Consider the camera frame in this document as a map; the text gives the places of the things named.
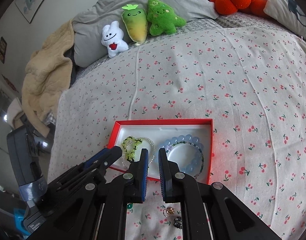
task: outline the framed picture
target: framed picture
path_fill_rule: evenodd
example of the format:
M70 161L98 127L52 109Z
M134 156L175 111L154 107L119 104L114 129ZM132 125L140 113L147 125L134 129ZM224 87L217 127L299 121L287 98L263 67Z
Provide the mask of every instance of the framed picture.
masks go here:
M31 23L43 1L44 0L15 0L15 5L23 14L25 19Z
M7 43L3 37L0 38L0 52L5 56Z
M0 51L0 61L4 64L5 62L5 56L3 55L3 53Z

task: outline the beige blanket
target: beige blanket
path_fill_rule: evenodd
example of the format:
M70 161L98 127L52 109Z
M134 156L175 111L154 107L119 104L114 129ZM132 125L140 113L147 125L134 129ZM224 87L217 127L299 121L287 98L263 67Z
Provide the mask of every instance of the beige blanket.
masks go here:
M69 88L72 61L64 53L74 44L72 21L64 23L34 52L26 65L22 88L23 110L31 124L46 137L49 128L43 120L52 111L57 115L62 92Z

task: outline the red box rim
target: red box rim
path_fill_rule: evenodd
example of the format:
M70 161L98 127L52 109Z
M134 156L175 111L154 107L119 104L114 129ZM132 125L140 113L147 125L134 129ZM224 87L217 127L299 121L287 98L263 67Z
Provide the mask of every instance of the red box rim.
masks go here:
M209 157L209 168L208 174L206 178L206 183L209 184L210 181L210 171L211 171L211 161L212 161L212 146L213 146L213 119L205 118L205 119L156 119L156 120L123 120L123 121L115 121L112 133L110 136L108 148L112 148L115 146L115 141L117 139L117 135L120 131L121 125L190 125L190 124L208 124L211 125L211 143L210 143L210 157ZM113 170L125 172L118 168L110 167ZM152 177L148 177L150 180L159 181L159 179L155 179Z

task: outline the red heart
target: red heart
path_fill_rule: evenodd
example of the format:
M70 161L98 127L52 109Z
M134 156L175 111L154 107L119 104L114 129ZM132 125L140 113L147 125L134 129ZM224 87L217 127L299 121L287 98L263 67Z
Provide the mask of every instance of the red heart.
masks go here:
M111 48L111 50L116 50L117 44L113 42L112 44L109 45L109 47Z

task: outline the gray strap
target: gray strap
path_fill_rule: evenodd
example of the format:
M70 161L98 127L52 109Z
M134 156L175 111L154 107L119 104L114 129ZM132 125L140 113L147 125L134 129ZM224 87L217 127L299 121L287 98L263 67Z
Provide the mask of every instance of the gray strap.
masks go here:
M44 176L37 181L19 186L19 192L24 201L29 201L43 196L47 191L47 182Z

